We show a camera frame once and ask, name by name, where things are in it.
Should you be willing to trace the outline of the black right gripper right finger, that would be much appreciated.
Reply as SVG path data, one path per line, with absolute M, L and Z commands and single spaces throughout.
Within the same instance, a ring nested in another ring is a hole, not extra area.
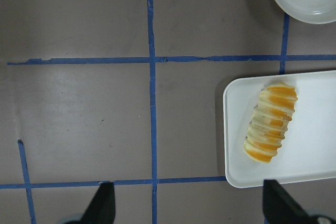
M 270 224 L 335 223 L 325 215 L 309 215 L 276 181 L 263 182 L 263 214 Z

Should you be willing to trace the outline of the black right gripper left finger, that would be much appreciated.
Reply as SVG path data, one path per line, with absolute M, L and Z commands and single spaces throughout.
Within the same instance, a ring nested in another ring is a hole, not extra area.
M 116 216 L 114 183 L 99 186 L 81 218 L 81 223 L 114 223 Z

